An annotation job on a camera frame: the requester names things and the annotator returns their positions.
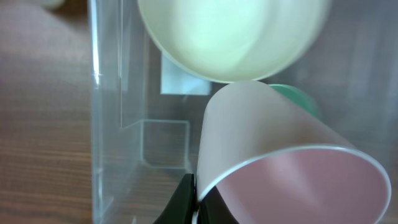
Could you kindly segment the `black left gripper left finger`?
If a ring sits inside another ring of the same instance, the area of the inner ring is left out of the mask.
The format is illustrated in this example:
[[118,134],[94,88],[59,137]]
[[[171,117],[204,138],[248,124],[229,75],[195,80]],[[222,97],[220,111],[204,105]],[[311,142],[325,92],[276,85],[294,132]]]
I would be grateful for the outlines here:
[[191,224],[195,199],[194,174],[185,174],[154,224]]

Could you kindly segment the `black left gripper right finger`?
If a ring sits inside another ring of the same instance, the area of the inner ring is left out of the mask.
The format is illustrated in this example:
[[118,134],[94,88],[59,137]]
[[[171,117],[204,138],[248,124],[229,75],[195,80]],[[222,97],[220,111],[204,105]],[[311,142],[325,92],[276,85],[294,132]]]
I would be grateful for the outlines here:
[[217,187],[213,187],[200,202],[198,219],[199,224],[238,224]]

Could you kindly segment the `pink plastic cup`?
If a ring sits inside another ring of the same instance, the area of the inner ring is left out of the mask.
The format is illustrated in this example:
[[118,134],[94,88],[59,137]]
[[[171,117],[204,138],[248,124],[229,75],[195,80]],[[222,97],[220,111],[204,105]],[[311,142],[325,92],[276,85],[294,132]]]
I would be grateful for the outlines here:
[[257,81],[226,85],[206,106],[198,201],[212,189],[240,223],[377,223],[391,200],[377,160]]

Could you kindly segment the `mint green bowl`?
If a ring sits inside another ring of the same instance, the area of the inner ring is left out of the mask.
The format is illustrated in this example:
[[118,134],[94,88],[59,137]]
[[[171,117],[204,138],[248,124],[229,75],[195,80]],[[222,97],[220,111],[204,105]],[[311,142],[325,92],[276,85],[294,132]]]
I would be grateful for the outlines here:
[[281,95],[288,98],[290,101],[294,102],[296,105],[299,105],[301,108],[312,114],[314,117],[320,117],[315,100],[302,90],[299,90],[294,86],[283,84],[269,84],[269,86]]

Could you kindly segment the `cream white bowl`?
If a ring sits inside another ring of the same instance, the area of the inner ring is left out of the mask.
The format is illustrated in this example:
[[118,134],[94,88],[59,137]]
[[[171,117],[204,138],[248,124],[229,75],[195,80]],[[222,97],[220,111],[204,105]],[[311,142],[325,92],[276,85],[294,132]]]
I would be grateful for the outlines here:
[[318,37],[330,0],[140,0],[159,50],[218,83],[262,80],[296,62]]

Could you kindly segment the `cream plastic cup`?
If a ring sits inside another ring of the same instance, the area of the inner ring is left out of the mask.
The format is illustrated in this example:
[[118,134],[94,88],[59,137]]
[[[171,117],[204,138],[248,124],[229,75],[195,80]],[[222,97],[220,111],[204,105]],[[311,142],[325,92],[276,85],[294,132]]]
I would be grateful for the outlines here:
[[65,0],[31,0],[31,2],[43,8],[54,10],[61,7],[65,3]]

